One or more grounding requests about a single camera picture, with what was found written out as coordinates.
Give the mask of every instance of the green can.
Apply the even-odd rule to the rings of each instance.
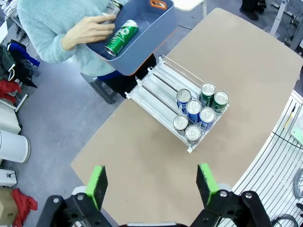
[[[200,102],[206,107],[211,107],[214,100],[216,86],[211,82],[205,82],[201,86]]]
[[[213,110],[215,110],[217,113],[222,113],[225,108],[226,105],[229,102],[229,95],[226,91],[217,91],[214,94],[214,101],[212,104],[212,108]]]
[[[121,50],[128,44],[133,36],[138,32],[139,27],[133,20],[128,20],[115,33],[115,36],[105,45],[106,51],[116,57]]]

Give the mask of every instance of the white trash can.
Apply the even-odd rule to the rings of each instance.
[[[23,163],[29,156],[30,143],[26,137],[0,130],[0,158]]]

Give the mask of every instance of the yellow pen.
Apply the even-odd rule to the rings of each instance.
[[[288,125],[288,123],[289,123],[289,120],[290,120],[291,117],[293,116],[293,113],[294,113],[294,110],[295,110],[295,105],[294,105],[293,110],[292,110],[292,112],[290,113],[289,118],[287,119],[287,121],[286,121],[286,123],[285,123],[283,129],[285,129],[285,128],[287,127],[287,125]]]

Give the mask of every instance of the bolt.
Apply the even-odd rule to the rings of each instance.
[[[83,200],[83,198],[84,198],[83,195],[78,195],[77,197],[78,200]]]
[[[222,192],[220,192],[220,196],[222,196],[222,197],[226,197],[226,196],[227,196],[226,191],[222,191]]]
[[[248,192],[248,193],[245,194],[245,197],[250,199],[252,197],[252,194]]]

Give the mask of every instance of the hand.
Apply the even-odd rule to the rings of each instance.
[[[87,44],[105,40],[113,33],[115,24],[101,25],[100,22],[113,20],[115,15],[102,15],[85,17],[72,27],[61,40],[61,45],[66,51],[72,50],[77,44]]]

